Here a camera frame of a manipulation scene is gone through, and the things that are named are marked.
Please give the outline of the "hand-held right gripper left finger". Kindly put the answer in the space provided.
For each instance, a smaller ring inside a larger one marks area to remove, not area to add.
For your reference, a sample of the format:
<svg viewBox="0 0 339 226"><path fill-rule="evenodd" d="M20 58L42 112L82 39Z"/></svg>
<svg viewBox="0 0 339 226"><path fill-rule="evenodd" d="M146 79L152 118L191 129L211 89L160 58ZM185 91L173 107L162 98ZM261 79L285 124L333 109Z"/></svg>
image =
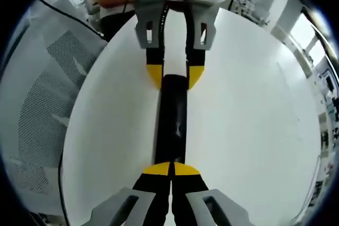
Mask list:
<svg viewBox="0 0 339 226"><path fill-rule="evenodd" d="M169 210L170 163L146 168L132 188L124 187L92 209L90 225L164 225Z"/></svg>

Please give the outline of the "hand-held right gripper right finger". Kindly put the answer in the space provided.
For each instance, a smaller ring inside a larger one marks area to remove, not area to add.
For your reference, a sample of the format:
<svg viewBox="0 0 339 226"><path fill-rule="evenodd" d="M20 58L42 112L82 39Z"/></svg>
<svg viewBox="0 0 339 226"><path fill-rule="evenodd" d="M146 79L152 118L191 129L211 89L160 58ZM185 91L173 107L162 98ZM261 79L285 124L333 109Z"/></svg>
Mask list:
<svg viewBox="0 0 339 226"><path fill-rule="evenodd" d="M248 212L218 189L209 189L192 166L174 163L172 213L176 225L250 225Z"/></svg>

